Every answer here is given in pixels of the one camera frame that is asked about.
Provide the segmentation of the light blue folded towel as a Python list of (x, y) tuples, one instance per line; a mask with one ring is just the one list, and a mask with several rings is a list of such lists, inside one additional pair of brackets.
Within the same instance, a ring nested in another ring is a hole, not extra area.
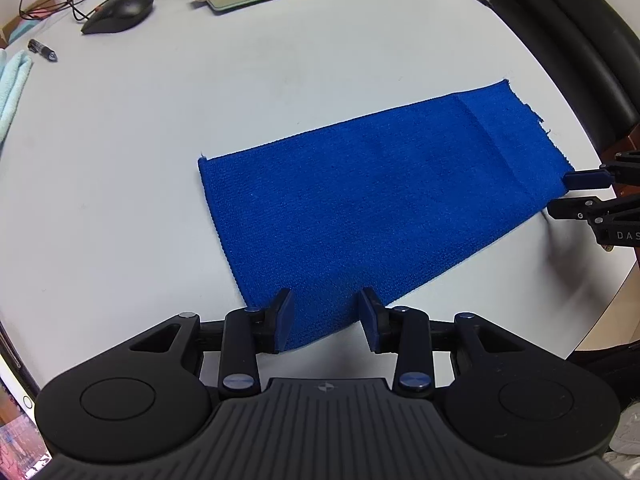
[(32, 59), (26, 51), (21, 50), (9, 58), (6, 50), (1, 50), (0, 143), (9, 133), (31, 70)]

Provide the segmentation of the black leather chair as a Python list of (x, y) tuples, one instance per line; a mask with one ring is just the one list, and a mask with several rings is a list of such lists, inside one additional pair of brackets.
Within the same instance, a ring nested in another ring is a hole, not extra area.
[(639, 38), (605, 0), (480, 0), (529, 48), (599, 154), (639, 147)]

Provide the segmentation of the black computer mouse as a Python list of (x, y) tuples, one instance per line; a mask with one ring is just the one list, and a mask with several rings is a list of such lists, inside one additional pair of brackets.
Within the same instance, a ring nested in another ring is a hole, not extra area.
[(106, 0), (96, 8), (83, 35), (117, 34), (141, 24), (153, 11), (154, 0)]

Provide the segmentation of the black marker pen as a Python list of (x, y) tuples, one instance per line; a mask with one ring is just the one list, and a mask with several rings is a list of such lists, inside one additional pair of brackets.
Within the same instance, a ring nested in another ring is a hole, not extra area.
[(49, 62), (55, 63), (58, 60), (58, 55), (55, 53), (55, 50), (52, 50), (38, 40), (29, 40), (27, 47), (29, 48), (29, 50), (39, 54)]

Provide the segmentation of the cardboard box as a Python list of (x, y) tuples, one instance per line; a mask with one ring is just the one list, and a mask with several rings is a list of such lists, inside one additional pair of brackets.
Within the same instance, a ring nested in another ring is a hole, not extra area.
[(24, 34), (32, 23), (37, 24), (52, 15), (48, 10), (50, 0), (36, 0), (26, 11), (27, 18), (17, 14), (1, 25), (1, 47), (6, 48), (12, 41)]

